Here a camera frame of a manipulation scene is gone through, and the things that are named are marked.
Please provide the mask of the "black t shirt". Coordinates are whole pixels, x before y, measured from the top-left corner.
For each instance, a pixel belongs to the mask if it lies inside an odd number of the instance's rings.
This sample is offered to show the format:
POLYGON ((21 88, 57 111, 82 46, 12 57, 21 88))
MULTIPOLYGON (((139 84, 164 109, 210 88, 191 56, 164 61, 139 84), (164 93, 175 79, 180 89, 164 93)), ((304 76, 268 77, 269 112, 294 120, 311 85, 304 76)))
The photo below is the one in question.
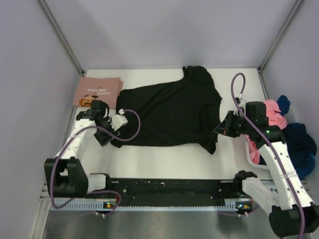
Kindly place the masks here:
POLYGON ((122 90, 116 109, 124 109, 128 119, 120 128, 122 142, 117 148, 131 146, 177 146, 199 144, 207 152, 216 151, 214 129, 220 124, 222 97, 210 73, 202 66, 183 67, 183 78, 175 82, 122 90))

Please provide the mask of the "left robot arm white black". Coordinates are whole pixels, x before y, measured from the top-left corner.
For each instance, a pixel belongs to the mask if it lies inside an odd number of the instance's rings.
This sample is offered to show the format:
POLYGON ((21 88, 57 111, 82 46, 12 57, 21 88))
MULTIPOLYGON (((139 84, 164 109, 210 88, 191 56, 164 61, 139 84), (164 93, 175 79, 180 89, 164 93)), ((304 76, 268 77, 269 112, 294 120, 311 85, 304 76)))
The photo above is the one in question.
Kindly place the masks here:
POLYGON ((62 149, 45 161, 45 177, 52 198, 84 198, 93 191, 104 198, 112 194, 113 185, 107 182, 108 175, 90 173, 82 163, 91 139, 106 146, 128 123, 124 115, 110 116, 108 111, 108 105, 102 101, 94 101, 89 109, 80 111, 62 149))

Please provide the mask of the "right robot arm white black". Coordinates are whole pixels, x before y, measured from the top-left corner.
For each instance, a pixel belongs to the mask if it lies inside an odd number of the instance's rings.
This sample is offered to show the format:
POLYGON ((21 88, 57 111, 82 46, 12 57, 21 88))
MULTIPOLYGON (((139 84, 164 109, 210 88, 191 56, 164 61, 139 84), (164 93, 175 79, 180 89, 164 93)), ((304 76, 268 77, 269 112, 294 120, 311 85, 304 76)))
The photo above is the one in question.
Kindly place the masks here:
POLYGON ((214 132, 232 138, 247 135, 255 142, 271 173, 277 192, 269 190, 253 172, 235 175, 233 192, 250 196, 268 215, 270 226, 280 238, 310 234, 319 228, 319 207, 303 187, 291 162, 282 130, 269 125, 266 105, 248 102, 237 111, 228 111, 214 132))

